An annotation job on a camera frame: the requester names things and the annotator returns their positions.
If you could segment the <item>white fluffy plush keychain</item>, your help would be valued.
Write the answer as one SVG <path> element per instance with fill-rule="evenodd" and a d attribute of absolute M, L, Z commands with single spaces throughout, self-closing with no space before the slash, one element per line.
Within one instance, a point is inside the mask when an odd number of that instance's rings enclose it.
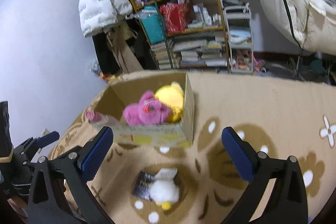
<path fill-rule="evenodd" d="M 135 181 L 132 195 L 168 211 L 179 201 L 180 191 L 174 181 L 177 174 L 176 168 L 161 168 L 157 173 L 143 170 Z"/>

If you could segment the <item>pink plush toy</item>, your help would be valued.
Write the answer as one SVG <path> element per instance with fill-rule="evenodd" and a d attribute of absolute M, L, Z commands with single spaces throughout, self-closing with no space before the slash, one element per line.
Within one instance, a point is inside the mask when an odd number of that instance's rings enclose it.
<path fill-rule="evenodd" d="M 126 106 L 122 116 L 129 126 L 151 126 L 166 123 L 170 113 L 171 109 L 148 90 L 143 93 L 138 103 Z"/>

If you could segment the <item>yellow plush toy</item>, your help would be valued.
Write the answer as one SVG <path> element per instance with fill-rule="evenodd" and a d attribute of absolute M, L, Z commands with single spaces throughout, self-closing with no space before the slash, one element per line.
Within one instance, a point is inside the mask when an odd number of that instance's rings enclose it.
<path fill-rule="evenodd" d="M 159 88 L 154 96 L 171 109 L 167 123 L 175 123 L 182 118 L 185 93 L 178 82 L 173 81 L 170 85 Z"/>

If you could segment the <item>pink rolled bag pack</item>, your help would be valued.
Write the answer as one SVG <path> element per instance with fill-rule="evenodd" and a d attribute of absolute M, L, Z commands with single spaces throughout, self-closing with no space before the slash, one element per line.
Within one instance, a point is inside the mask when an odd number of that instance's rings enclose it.
<path fill-rule="evenodd" d="M 92 110 L 87 110 L 85 112 L 85 117 L 90 124 L 94 125 L 118 125 L 119 121 L 110 115 L 105 115 Z"/>

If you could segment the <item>cardboard box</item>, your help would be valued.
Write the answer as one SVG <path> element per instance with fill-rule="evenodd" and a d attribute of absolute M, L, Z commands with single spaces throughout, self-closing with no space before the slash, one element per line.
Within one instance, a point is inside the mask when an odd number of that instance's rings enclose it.
<path fill-rule="evenodd" d="M 187 73 L 168 72 L 112 84 L 85 118 L 98 130 L 111 128 L 116 143 L 189 148 L 194 107 Z"/>

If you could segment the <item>stack of books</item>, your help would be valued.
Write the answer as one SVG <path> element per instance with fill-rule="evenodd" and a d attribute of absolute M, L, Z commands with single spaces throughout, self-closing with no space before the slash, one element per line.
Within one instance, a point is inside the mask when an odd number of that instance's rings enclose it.
<path fill-rule="evenodd" d="M 227 66 L 225 39 L 221 31 L 173 36 L 150 48 L 161 70 Z"/>

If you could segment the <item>white rolling cart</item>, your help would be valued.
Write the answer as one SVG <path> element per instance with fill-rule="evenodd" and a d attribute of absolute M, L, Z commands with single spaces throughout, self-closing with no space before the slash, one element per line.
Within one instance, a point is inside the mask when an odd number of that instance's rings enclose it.
<path fill-rule="evenodd" d="M 254 44 L 249 3 L 223 9 L 227 31 L 230 71 L 234 74 L 253 73 Z"/>

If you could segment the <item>teal storage box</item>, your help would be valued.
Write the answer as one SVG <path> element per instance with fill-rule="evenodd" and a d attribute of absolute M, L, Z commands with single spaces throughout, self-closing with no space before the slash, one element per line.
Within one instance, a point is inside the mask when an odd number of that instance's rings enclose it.
<path fill-rule="evenodd" d="M 161 20 L 155 6 L 145 6 L 138 14 L 149 42 L 156 44 L 164 41 Z"/>

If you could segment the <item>wooden bookshelf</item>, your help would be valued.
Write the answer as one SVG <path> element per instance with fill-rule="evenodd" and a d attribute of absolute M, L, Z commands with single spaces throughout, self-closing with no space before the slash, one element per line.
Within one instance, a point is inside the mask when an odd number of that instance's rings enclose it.
<path fill-rule="evenodd" d="M 230 67 L 221 0 L 130 0 L 159 69 Z"/>

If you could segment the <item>red gift bag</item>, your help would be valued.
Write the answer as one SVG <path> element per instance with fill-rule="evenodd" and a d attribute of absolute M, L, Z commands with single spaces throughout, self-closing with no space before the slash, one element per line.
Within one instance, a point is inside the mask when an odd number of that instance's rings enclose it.
<path fill-rule="evenodd" d="M 187 3 L 165 4 L 159 8 L 168 34 L 182 32 L 187 27 L 186 15 L 189 12 Z"/>

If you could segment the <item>wall socket lower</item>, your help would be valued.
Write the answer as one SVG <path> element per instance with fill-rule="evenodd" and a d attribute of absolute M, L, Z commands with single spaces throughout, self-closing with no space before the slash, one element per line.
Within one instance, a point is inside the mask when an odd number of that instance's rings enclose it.
<path fill-rule="evenodd" d="M 48 134 L 50 134 L 50 131 L 48 130 L 48 129 L 44 129 L 43 130 L 43 132 L 42 132 L 42 136 L 46 136 L 46 135 L 48 135 Z"/>

